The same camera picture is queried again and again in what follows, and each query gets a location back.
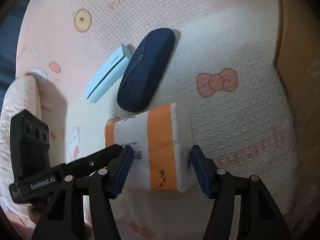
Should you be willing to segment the pink cartoon bed sheet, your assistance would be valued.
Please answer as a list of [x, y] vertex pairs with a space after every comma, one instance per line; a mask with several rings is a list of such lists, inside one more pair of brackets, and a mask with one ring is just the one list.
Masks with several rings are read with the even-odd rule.
[[[293, 118], [274, 66], [278, 0], [25, 0], [3, 24], [1, 68], [31, 75], [49, 126], [50, 162], [105, 146], [108, 120], [133, 116], [117, 104], [120, 81], [96, 102], [85, 87], [121, 45], [171, 29], [174, 50], [148, 109], [176, 103], [193, 144], [238, 176], [257, 174], [284, 217], [297, 187]], [[27, 205], [2, 205], [23, 239], [34, 230]]]

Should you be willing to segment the light blue lucky case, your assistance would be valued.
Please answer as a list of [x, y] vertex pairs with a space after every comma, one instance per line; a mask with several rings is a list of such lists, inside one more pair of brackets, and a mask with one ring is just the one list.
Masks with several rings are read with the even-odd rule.
[[131, 52], [125, 45], [117, 48], [90, 79], [85, 87], [85, 97], [96, 103], [102, 95], [124, 74]]

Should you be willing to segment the orange white tissue pack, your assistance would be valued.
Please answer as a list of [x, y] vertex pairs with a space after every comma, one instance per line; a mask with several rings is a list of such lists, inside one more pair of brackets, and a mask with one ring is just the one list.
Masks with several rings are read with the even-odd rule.
[[184, 193], [196, 183], [190, 159], [193, 137], [189, 115], [176, 103], [123, 120], [108, 120], [105, 145], [113, 144], [133, 148], [125, 182], [129, 190]]

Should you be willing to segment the white quilted pillow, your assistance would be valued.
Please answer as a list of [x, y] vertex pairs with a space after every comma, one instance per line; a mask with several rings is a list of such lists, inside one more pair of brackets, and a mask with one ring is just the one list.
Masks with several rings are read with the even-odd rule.
[[35, 78], [26, 75], [15, 80], [8, 88], [1, 109], [1, 204], [12, 206], [9, 185], [14, 182], [10, 155], [10, 122], [23, 110], [42, 118], [39, 88]]

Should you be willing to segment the dark denim glasses case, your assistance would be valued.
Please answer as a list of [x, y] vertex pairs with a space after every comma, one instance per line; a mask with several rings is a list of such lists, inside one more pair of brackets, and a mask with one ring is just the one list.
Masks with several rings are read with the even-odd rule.
[[151, 102], [175, 45], [169, 28], [155, 29], [140, 42], [120, 82], [117, 103], [125, 111], [138, 113]]

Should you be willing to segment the brown cardboard box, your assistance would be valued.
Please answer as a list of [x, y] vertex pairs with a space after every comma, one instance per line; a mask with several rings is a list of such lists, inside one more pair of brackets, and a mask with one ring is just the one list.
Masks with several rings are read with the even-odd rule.
[[319, 239], [319, 18], [306, 0], [280, 0], [276, 68], [295, 121], [298, 183], [287, 217], [294, 239]]

